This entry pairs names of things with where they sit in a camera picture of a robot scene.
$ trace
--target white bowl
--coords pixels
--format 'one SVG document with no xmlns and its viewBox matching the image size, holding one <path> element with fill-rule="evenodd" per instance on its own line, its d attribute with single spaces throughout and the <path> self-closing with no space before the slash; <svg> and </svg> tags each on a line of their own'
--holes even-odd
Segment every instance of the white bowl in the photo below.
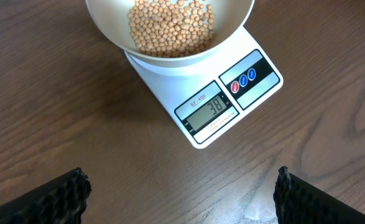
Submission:
<svg viewBox="0 0 365 224">
<path fill-rule="evenodd" d="M 183 67 L 203 60 L 208 54 L 217 50 L 224 40 L 245 23 L 254 5 L 254 0 L 201 0 L 200 3 L 213 5 L 215 37 L 208 50 L 181 58 L 157 58 L 140 53 L 130 36 L 129 18 L 127 17 L 134 3 L 135 0 L 86 0 L 95 24 L 114 44 L 149 64 L 160 67 Z"/>
</svg>

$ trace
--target wooden table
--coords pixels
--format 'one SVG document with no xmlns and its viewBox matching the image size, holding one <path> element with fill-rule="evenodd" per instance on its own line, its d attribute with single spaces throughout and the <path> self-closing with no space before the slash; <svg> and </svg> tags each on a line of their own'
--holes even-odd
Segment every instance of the wooden table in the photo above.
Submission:
<svg viewBox="0 0 365 224">
<path fill-rule="evenodd" d="M 0 205 L 82 167 L 84 223 L 275 223 L 280 166 L 365 213 L 365 0 L 258 0 L 282 89 L 191 147 L 82 0 L 0 0 Z"/>
</svg>

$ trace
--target pile of chickpeas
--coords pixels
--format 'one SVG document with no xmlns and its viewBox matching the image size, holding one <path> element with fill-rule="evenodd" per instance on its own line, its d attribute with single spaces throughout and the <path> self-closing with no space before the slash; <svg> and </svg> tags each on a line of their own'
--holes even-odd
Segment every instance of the pile of chickpeas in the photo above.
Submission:
<svg viewBox="0 0 365 224">
<path fill-rule="evenodd" d="M 185 1 L 172 4 L 170 0 L 135 0 L 128 14 L 130 35 L 143 54 L 186 57 L 210 46 L 214 36 L 213 6 L 205 6 L 200 0 Z"/>
</svg>

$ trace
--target button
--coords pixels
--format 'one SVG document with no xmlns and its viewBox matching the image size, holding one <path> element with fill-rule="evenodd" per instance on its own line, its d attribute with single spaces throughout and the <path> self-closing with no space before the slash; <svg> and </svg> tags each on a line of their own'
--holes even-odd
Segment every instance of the button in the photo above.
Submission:
<svg viewBox="0 0 365 224">
<path fill-rule="evenodd" d="M 256 78 L 256 71 L 253 68 L 250 68 L 249 73 L 248 73 L 248 77 L 250 81 L 253 81 Z"/>
<path fill-rule="evenodd" d="M 239 78 L 239 83 L 241 87 L 245 87 L 248 83 L 247 75 L 241 75 Z"/>
<path fill-rule="evenodd" d="M 237 93 L 239 91 L 239 83 L 238 81 L 233 81 L 231 84 L 232 93 Z"/>
</svg>

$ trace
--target digital kitchen scale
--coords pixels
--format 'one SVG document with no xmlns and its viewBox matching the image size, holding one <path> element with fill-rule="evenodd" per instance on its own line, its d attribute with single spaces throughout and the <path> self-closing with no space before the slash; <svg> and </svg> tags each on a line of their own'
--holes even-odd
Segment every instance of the digital kitchen scale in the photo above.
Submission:
<svg viewBox="0 0 365 224">
<path fill-rule="evenodd" d="M 208 58 L 186 67 L 158 67 L 126 55 L 197 149 L 211 144 L 283 85 L 275 65 L 243 27 Z"/>
</svg>

